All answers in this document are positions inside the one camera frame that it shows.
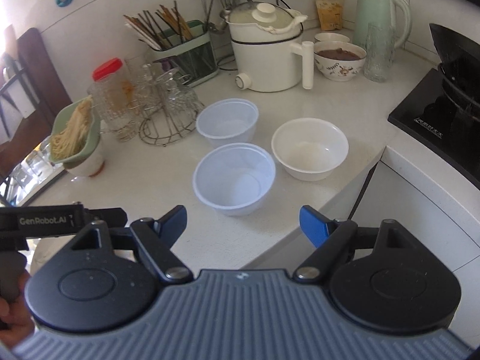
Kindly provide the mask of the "person left hand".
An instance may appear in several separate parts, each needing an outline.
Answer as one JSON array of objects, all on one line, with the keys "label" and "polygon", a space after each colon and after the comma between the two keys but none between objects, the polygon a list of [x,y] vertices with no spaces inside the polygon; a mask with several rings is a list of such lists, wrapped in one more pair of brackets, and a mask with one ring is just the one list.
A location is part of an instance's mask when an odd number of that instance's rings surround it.
[{"label": "person left hand", "polygon": [[1,342],[9,349],[18,345],[25,338],[32,335],[35,324],[27,308],[24,289],[30,279],[30,274],[24,271],[19,277],[19,296],[13,302],[1,299],[1,321],[7,325],[1,330]]}]

